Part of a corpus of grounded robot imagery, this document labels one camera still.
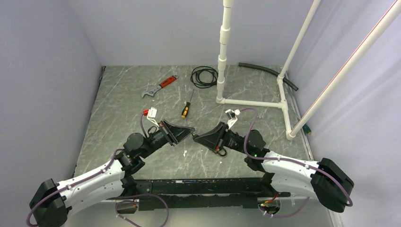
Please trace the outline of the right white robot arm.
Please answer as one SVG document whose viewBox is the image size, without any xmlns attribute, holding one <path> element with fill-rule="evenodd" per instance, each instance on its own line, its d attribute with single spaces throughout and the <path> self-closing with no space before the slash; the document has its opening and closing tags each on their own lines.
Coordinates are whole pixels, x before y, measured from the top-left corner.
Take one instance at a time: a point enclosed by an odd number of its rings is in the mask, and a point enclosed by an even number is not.
<svg viewBox="0 0 401 227">
<path fill-rule="evenodd" d="M 279 192 L 317 199 L 325 208 L 343 213 L 351 206 L 348 201 L 354 182 L 332 160 L 304 161 L 280 155 L 265 148 L 265 141 L 258 130 L 250 130 L 245 136 L 229 129 L 220 122 L 214 129 L 201 135 L 194 134 L 193 141 L 211 151 L 225 148 L 244 153 L 247 166 L 264 173 L 261 192 L 272 196 Z"/>
</svg>

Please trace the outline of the black padlock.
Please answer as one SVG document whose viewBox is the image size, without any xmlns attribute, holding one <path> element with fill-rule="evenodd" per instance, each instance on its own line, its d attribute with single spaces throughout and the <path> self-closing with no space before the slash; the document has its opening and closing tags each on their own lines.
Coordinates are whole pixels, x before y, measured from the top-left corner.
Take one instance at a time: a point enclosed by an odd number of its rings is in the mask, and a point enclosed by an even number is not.
<svg viewBox="0 0 401 227">
<path fill-rule="evenodd" d="M 220 157 L 225 157 L 227 155 L 227 151 L 225 148 L 221 148 L 220 150 L 216 150 L 216 154 Z"/>
</svg>

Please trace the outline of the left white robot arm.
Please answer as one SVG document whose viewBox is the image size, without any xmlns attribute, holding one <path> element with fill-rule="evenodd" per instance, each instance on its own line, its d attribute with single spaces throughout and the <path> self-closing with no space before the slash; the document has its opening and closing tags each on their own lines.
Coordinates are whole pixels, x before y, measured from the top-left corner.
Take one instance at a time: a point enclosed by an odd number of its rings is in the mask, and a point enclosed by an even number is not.
<svg viewBox="0 0 401 227">
<path fill-rule="evenodd" d="M 174 146 L 195 132 L 194 127 L 159 122 L 149 136 L 132 133 L 105 164 L 82 175 L 55 183 L 41 183 L 29 203 L 29 227 L 60 227 L 68 216 L 109 198 L 131 198 L 137 192 L 133 174 L 147 158 L 166 144 Z"/>
</svg>

